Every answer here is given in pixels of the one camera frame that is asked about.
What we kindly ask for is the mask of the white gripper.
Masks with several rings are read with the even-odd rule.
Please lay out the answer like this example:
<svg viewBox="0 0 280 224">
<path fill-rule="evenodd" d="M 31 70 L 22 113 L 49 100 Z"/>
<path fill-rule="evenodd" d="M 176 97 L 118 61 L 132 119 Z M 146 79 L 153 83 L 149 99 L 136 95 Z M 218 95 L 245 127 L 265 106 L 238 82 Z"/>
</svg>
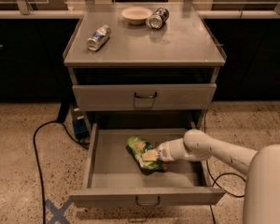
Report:
<svg viewBox="0 0 280 224">
<path fill-rule="evenodd" d="M 143 161 L 156 161 L 157 159 L 164 162 L 180 160 L 192 161 L 193 156 L 185 146 L 183 139 L 179 138 L 163 142 L 159 144 L 156 149 L 150 149 L 142 155 Z"/>
</svg>

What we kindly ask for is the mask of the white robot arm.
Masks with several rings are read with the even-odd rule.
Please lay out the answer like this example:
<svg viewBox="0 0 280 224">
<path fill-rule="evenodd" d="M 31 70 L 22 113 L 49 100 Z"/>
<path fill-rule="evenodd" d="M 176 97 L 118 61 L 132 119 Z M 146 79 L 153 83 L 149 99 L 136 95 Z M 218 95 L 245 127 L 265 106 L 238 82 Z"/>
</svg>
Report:
<svg viewBox="0 0 280 224">
<path fill-rule="evenodd" d="M 192 129 L 145 152 L 145 161 L 202 161 L 215 157 L 246 176 L 243 224 L 280 224 L 280 145 L 236 146 Z"/>
</svg>

